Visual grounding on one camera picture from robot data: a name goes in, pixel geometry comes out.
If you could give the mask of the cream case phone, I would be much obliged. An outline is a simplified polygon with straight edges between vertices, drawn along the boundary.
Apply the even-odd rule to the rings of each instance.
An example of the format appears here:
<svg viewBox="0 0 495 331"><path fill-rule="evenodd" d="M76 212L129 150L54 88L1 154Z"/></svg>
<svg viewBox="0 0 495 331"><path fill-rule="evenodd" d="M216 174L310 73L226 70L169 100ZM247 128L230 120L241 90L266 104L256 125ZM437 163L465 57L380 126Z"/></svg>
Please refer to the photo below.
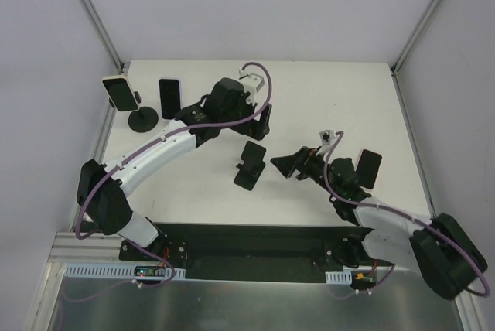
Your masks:
<svg viewBox="0 0 495 331"><path fill-rule="evenodd" d="M114 75L102 78L102 84L107 91L109 101L117 111L137 111L139 102L125 75Z"/></svg>

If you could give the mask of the lilac case phone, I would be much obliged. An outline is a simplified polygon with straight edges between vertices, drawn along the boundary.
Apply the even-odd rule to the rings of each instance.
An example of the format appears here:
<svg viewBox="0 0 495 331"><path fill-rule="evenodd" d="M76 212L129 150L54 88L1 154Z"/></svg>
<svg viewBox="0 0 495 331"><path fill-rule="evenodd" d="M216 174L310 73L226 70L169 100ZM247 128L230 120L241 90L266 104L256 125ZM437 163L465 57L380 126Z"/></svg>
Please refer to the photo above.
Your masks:
<svg viewBox="0 0 495 331"><path fill-rule="evenodd" d="M159 79L159 98L163 119L171 120L182 109L181 86L178 79Z"/></svg>

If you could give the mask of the black clamp phone stand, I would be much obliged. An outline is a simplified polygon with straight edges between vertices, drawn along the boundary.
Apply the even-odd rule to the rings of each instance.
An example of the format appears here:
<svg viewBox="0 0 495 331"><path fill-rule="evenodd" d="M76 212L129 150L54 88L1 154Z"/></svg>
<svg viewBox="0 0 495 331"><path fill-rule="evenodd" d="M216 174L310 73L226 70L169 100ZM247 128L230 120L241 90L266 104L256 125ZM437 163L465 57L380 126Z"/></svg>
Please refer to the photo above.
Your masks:
<svg viewBox="0 0 495 331"><path fill-rule="evenodd" d="M119 112L128 113L128 127L137 133L151 131L158 124L158 113L151 107L141 106L139 92L133 91L132 96L117 97L118 105L113 98L109 98L109 104Z"/></svg>

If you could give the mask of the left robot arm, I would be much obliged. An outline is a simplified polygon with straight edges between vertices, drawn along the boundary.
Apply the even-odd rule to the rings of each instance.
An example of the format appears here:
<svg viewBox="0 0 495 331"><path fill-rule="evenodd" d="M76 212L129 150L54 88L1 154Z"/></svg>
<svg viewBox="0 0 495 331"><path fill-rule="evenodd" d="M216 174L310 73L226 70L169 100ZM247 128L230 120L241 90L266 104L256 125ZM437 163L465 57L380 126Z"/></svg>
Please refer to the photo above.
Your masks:
<svg viewBox="0 0 495 331"><path fill-rule="evenodd" d="M270 81L246 71L241 71L237 80L222 78L209 94L179 111L144 145L104 165L93 159L87 161L77 191L80 214L88 215L98 232L117 234L136 244L145 260L162 260L165 234L135 212L128 197L163 166L216 138L223 128L263 139L269 132L271 110L267 101L257 106L255 97L263 86L270 87Z"/></svg>

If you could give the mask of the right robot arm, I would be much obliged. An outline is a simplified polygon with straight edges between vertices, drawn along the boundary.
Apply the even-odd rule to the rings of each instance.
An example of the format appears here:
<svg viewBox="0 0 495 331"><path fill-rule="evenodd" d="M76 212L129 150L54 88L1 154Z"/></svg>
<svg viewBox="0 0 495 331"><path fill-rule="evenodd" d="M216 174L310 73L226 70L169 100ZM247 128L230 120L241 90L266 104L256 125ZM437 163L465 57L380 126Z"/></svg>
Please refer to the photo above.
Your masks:
<svg viewBox="0 0 495 331"><path fill-rule="evenodd" d="M484 272L488 264L459 222L447 213L418 217L389 206L365 192L349 158L327 162L314 148L274 157L272 165L286 178L311 179L330 194L337 215L369 229L348 245L355 264L373 258L413 271L443 299L452 300L479 280L481 297L490 295Z"/></svg>

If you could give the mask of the black folding phone stand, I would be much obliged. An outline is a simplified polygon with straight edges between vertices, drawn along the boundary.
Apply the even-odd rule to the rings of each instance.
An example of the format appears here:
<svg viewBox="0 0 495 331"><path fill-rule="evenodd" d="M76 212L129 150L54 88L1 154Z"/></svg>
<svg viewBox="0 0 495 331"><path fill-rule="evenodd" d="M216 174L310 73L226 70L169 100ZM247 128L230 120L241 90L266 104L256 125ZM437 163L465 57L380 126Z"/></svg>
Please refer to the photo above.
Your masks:
<svg viewBox="0 0 495 331"><path fill-rule="evenodd" d="M247 141L241 153L242 163L237 164L239 171L234 177L234 184L252 191L265 169L265 154L266 148L254 142Z"/></svg>

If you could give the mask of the pink case phone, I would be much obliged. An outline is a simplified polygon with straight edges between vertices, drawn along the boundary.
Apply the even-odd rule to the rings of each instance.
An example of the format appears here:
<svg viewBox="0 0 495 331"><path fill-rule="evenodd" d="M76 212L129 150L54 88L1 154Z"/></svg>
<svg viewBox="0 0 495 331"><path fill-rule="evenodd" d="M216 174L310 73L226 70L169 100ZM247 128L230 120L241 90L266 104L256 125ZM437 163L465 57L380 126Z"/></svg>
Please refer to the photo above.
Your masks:
<svg viewBox="0 0 495 331"><path fill-rule="evenodd" d="M382 155L376 152L362 150L356 168L360 186L366 189L374 188L382 159Z"/></svg>

